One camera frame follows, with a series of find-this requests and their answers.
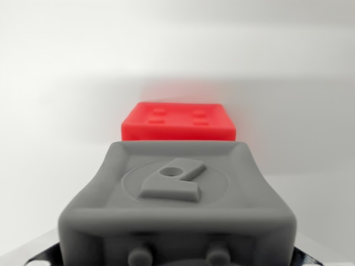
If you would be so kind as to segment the black-tipped silver gripper right finger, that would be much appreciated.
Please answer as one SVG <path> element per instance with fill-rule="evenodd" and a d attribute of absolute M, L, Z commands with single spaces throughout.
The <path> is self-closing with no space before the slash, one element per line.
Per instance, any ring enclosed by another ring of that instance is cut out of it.
<path fill-rule="evenodd" d="M 291 265 L 354 265 L 354 263 L 333 249 L 302 233 L 297 233 Z"/>

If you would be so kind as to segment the black-tipped silver gripper left finger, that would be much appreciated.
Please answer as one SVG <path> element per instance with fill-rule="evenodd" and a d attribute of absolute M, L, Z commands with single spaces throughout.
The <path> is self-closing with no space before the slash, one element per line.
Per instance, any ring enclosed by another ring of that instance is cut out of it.
<path fill-rule="evenodd" d="M 49 265 L 55 257 L 52 253 L 58 251 L 58 241 L 58 229 L 52 229 L 2 255 L 1 265 L 27 265 L 33 260 L 48 261 L 44 265 Z"/>

